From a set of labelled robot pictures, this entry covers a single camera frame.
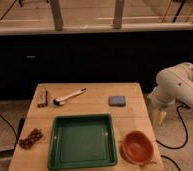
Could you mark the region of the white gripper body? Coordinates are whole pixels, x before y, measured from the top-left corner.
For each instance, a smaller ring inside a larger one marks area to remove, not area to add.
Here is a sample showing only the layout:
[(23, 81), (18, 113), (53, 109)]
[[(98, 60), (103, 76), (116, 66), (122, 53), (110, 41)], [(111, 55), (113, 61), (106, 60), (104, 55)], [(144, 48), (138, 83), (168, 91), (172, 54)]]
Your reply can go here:
[(148, 99), (154, 108), (166, 108), (175, 103), (175, 98), (165, 92), (161, 87), (155, 87), (148, 95)]

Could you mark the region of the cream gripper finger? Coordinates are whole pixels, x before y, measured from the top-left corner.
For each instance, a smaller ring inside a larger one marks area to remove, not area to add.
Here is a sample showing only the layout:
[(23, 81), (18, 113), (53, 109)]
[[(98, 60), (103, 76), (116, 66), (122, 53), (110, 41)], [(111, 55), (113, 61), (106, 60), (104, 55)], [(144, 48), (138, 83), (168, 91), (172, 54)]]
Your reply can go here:
[(166, 117), (167, 112), (161, 109), (155, 109), (153, 112), (153, 123), (159, 126)]

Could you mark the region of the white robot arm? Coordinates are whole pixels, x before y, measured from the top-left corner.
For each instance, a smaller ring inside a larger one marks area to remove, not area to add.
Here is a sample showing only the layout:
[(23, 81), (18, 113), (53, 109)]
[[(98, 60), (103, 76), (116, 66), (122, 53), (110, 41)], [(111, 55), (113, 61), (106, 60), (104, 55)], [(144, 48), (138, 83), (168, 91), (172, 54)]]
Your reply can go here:
[(193, 64), (184, 62), (165, 68), (156, 75), (157, 86), (148, 95), (152, 105), (152, 124), (160, 125), (166, 112), (164, 109), (179, 100), (193, 109)]

